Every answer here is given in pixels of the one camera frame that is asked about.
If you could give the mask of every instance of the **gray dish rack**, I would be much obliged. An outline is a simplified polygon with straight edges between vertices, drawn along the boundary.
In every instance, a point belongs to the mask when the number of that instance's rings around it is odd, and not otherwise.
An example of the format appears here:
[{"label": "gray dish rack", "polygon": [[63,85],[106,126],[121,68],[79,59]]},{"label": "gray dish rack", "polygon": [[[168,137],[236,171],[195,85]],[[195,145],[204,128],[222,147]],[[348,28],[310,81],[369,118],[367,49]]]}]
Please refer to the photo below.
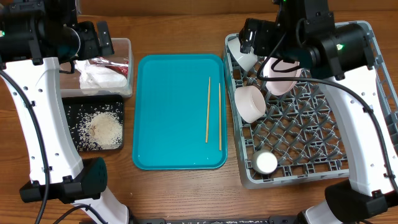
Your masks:
[{"label": "gray dish rack", "polygon": [[[369,23],[353,21],[337,23],[344,26],[358,23],[368,33],[377,70],[377,91],[392,142],[398,151],[398,97],[388,74],[374,32]],[[238,155],[239,174],[248,189],[278,187],[314,180],[347,177],[348,161],[325,96],[319,86],[298,82],[282,95],[273,96],[266,83],[256,78],[258,62],[245,72],[232,58],[227,43],[237,38],[230,34],[225,39],[223,52],[225,80],[234,121],[234,141]],[[310,77],[303,70],[303,77]],[[266,114],[252,124],[239,115],[235,102],[236,88],[254,85],[261,89],[267,103]],[[278,158],[277,170],[269,175],[258,174],[251,166],[251,156],[260,149],[268,149]]]}]

